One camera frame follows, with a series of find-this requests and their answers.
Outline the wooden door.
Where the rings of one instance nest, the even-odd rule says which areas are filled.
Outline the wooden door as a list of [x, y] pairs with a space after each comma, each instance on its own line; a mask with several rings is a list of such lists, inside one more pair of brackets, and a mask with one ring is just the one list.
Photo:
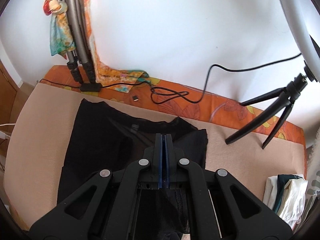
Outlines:
[[19, 88], [1, 62], [1, 130], [11, 133], [20, 114]]

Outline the white folded top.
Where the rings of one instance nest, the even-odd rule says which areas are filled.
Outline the white folded top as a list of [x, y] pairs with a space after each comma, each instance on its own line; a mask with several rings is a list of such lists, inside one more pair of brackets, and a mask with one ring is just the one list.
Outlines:
[[[276, 213], [276, 215], [285, 221], [292, 229], [301, 221], [305, 207], [305, 193], [308, 185], [308, 181], [304, 179], [303, 175], [294, 175], [298, 175], [300, 178], [290, 180], [285, 185], [281, 206]], [[263, 203], [272, 211], [277, 195], [277, 176], [267, 178], [263, 196]]]

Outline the black shirt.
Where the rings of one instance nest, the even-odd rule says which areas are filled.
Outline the black shirt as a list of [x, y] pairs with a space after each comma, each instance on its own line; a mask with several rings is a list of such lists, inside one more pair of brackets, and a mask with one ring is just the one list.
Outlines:
[[[205, 129], [181, 118], [153, 122], [122, 113], [105, 102], [80, 103], [62, 167], [57, 201], [62, 202], [95, 173], [116, 172], [142, 158], [155, 143], [156, 134], [170, 134], [173, 145], [186, 158], [205, 166], [208, 144]], [[138, 239], [181, 239], [188, 232], [188, 214], [183, 190], [144, 190], [139, 221], [146, 232]]]

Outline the black mini tripod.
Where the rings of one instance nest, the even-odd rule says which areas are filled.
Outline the black mini tripod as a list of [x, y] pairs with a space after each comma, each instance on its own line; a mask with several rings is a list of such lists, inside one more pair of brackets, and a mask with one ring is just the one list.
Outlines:
[[225, 139], [225, 143], [227, 145], [232, 144], [244, 136], [248, 135], [248, 133], [253, 132], [256, 128], [261, 126], [263, 123], [267, 122], [270, 118], [272, 118], [275, 114], [277, 114], [280, 110], [283, 110], [282, 115], [279, 120], [275, 124], [274, 128], [263, 142], [261, 148], [264, 149], [272, 138], [276, 135], [276, 133], [280, 130], [281, 126], [286, 121], [287, 117], [291, 113], [295, 101], [300, 97], [301, 91], [308, 84], [306, 77], [302, 74], [299, 74], [293, 81], [291, 81], [286, 87], [275, 89], [271, 92], [253, 98], [251, 100], [247, 100], [240, 103], [240, 106], [249, 106], [251, 104], [259, 103], [262, 101], [267, 101], [275, 98], [275, 101], [267, 107], [263, 112], [261, 112], [258, 116], [256, 116], [251, 122], [246, 124], [244, 127], [239, 129], [234, 134], [230, 135], [227, 139]]

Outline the colourful floral scarf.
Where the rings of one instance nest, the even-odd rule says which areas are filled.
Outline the colourful floral scarf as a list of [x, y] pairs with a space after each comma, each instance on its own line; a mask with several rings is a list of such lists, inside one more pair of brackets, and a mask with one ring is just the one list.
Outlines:
[[[91, 0], [83, 0], [85, 28], [88, 46], [92, 55], [95, 70], [95, 80], [102, 88], [111, 88], [128, 93], [133, 86], [150, 85], [149, 75], [143, 70], [116, 70], [100, 61], [91, 25]], [[75, 49], [75, 44], [69, 28], [67, 5], [62, 0], [44, 0], [43, 11], [51, 17], [49, 46], [51, 55], [60, 55], [67, 59], [67, 52]]]

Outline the orange floral bed sheet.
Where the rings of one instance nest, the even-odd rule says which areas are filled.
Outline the orange floral bed sheet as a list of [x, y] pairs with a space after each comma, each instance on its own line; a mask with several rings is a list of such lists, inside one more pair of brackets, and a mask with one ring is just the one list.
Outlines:
[[[187, 96], [190, 97], [191, 100], [196, 100], [201, 96], [199, 89], [156, 79], [154, 77], [148, 78], [147, 80], [150, 81], [152, 85], [169, 88], [178, 92], [187, 91], [189, 92]], [[69, 69], [64, 65], [53, 66], [40, 82], [80, 93], [80, 84], [74, 81]], [[176, 98], [157, 105], [151, 101], [150, 87], [145, 83], [131, 87], [128, 93], [119, 92], [110, 88], [103, 88], [100, 92], [84, 93], [131, 106], [211, 122], [233, 129], [242, 128], [262, 113], [262, 110], [258, 108], [252, 106], [242, 107], [237, 101], [209, 92], [206, 92], [203, 100], [198, 104], [188, 103], [182, 98]], [[278, 117], [273, 116], [256, 128], [254, 132], [268, 136], [278, 120]], [[296, 142], [305, 146], [303, 129], [287, 121], [284, 122], [274, 138]]]

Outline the dark green folded garment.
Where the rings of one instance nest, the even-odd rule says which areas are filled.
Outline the dark green folded garment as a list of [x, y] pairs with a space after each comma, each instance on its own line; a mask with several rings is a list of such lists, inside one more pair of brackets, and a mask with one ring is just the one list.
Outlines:
[[284, 188], [285, 185], [293, 179], [299, 179], [300, 176], [298, 175], [293, 175], [293, 174], [279, 174], [277, 176], [277, 195], [276, 195], [276, 200], [273, 206], [273, 211], [277, 213], [280, 209], [283, 194], [284, 194]]

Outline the grey folded tripod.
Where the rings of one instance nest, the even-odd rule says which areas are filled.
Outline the grey folded tripod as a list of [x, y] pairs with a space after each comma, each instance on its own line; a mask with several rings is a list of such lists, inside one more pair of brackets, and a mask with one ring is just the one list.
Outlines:
[[75, 49], [67, 52], [67, 67], [73, 79], [80, 84], [82, 92], [99, 92], [102, 85], [95, 80], [94, 64], [86, 35], [83, 0], [62, 1], [67, 5], [66, 16], [75, 44]]

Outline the white green patterned curtain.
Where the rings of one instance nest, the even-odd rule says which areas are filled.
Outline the white green patterned curtain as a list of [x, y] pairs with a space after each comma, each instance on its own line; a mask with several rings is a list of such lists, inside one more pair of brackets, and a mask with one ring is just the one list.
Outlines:
[[298, 231], [306, 221], [308, 215], [310, 215], [312, 208], [319, 202], [319, 129], [316, 134], [316, 139], [312, 145], [311, 152], [308, 157], [307, 162], [307, 181], [308, 186], [306, 190], [306, 201], [305, 201], [305, 208], [301, 218], [301, 222], [295, 226], [293, 230], [294, 233]]

